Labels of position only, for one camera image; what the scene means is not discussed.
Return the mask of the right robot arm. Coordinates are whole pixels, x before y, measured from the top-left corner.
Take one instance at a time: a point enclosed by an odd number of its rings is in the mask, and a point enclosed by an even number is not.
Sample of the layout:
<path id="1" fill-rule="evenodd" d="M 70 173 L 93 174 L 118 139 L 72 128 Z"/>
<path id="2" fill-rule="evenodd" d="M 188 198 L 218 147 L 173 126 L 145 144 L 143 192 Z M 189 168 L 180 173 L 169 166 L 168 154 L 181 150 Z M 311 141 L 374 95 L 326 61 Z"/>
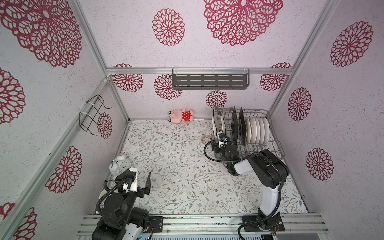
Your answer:
<path id="1" fill-rule="evenodd" d="M 205 144 L 203 153 L 208 160 L 227 164 L 227 170 L 232 176 L 255 173 L 264 186 L 258 216 L 263 220 L 278 214 L 282 189 L 290 171 L 270 150 L 254 152 L 241 158 L 237 146 L 224 133 L 220 133 L 217 139 L 211 139 Z"/>

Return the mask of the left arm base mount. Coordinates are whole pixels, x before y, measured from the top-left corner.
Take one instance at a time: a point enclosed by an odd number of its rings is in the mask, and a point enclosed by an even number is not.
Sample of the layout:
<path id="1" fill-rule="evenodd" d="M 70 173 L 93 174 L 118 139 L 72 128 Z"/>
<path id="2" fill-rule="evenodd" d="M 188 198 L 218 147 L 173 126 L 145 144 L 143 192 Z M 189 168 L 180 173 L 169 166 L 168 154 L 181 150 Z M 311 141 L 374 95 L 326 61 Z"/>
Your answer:
<path id="1" fill-rule="evenodd" d="M 149 217 L 148 227 L 145 229 L 144 233 L 162 233 L 164 225 L 164 217 L 163 216 L 152 216 Z"/>

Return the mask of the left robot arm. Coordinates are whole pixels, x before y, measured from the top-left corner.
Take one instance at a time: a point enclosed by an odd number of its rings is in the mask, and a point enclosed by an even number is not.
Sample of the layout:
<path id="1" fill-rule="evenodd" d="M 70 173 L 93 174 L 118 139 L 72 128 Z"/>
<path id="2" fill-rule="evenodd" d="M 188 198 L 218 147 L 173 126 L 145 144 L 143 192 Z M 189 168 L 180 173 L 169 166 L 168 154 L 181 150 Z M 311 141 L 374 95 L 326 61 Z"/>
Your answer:
<path id="1" fill-rule="evenodd" d="M 92 234 L 93 240 L 136 240 L 150 224 L 149 212 L 135 207 L 137 198 L 149 195 L 151 191 L 151 174 L 148 174 L 144 188 L 134 188 L 137 171 L 130 168 L 118 175 L 108 187 L 109 180 L 104 181 L 103 194 L 96 203 L 96 212 L 101 216 Z"/>

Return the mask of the white square plate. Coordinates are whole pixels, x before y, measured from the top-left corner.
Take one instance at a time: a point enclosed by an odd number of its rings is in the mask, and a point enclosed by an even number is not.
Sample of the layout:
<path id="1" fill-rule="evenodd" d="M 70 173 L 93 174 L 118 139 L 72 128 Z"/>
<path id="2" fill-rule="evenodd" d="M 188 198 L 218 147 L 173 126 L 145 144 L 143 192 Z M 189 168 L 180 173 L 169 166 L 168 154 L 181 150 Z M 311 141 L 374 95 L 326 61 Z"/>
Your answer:
<path id="1" fill-rule="evenodd" d="M 222 125 L 222 132 L 224 134 L 226 134 L 227 132 L 227 125 L 226 125 L 226 120 L 225 120 L 225 111 L 224 111 L 224 106 L 222 107 L 222 111 L 221 111 L 221 125 Z"/>
<path id="2" fill-rule="evenodd" d="M 214 137 L 213 139 L 214 140 L 217 140 L 218 139 L 218 127 L 220 126 L 219 123 L 218 123 L 218 119 L 217 119 L 217 116 L 216 116 L 216 110 L 215 108 L 213 108 L 213 116 L 212 116 L 212 123 L 213 123 L 213 133 L 214 133 Z"/>

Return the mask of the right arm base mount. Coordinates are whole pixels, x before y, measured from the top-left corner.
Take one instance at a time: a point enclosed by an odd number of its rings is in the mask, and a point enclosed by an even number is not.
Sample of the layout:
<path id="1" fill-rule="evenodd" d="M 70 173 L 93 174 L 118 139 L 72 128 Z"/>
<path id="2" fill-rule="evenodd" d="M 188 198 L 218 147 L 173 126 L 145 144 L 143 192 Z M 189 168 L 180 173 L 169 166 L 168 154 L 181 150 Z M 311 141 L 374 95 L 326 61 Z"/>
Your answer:
<path id="1" fill-rule="evenodd" d="M 242 221 L 243 224 L 248 224 L 260 221 L 263 217 L 263 214 L 242 216 Z M 245 226 L 244 230 L 245 232 L 283 232 L 285 231 L 285 226 L 283 224 L 280 212 L 277 212 L 274 216 L 267 220 L 253 225 Z"/>

